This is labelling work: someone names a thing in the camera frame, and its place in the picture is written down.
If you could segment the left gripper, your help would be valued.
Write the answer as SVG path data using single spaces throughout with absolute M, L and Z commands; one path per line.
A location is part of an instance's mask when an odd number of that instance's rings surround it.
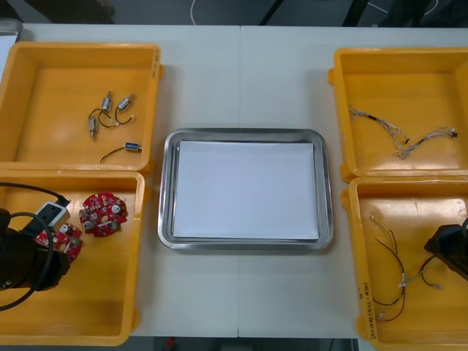
M 26 235 L 8 234 L 7 289 L 33 287 L 45 267 L 48 253 L 47 247 L 41 246 Z M 37 289 L 49 290 L 55 287 L 68 270 L 67 256 L 53 250 L 51 263 Z

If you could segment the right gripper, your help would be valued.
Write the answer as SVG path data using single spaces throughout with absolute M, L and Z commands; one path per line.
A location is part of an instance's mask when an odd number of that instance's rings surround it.
M 424 249 L 467 280 L 467 224 L 440 226 Z

